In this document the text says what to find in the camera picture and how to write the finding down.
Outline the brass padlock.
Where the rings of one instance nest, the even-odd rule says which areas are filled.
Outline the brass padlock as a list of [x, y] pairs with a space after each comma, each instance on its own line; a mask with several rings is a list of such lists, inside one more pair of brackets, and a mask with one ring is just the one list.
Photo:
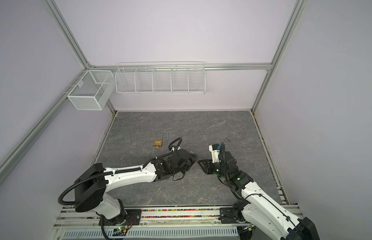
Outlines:
[[154, 146], [155, 148], [159, 148], [159, 147], [162, 146], [163, 141], [164, 141], [164, 136], [166, 136], [166, 141], [167, 141], [167, 140], [168, 140], [168, 137], [169, 137], [169, 133], [166, 132], [166, 131], [164, 131], [164, 132], [162, 132], [162, 134], [161, 134], [161, 138], [160, 138], [159, 140], [154, 140], [154, 142], [153, 142], [153, 146]]

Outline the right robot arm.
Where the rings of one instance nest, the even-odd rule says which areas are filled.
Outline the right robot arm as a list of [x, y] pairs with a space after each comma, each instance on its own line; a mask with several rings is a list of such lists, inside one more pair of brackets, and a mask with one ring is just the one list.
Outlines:
[[224, 143], [210, 145], [209, 151], [212, 158], [198, 164], [205, 174], [217, 175], [237, 198], [233, 205], [236, 221], [255, 225], [273, 240], [319, 239], [315, 224], [307, 217], [299, 218], [266, 194], [252, 177], [239, 169]]

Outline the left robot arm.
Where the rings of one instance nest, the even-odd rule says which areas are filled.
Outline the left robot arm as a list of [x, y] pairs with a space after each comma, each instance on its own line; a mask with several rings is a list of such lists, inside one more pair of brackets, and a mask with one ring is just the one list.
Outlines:
[[138, 183], [152, 183], [185, 175], [197, 162], [198, 156], [180, 147], [179, 137], [169, 144], [169, 152], [149, 159], [143, 165], [106, 168], [101, 163], [91, 165], [58, 197], [61, 206], [73, 206], [77, 213], [95, 211], [101, 226], [119, 226], [134, 220], [125, 210], [122, 200], [109, 192]]

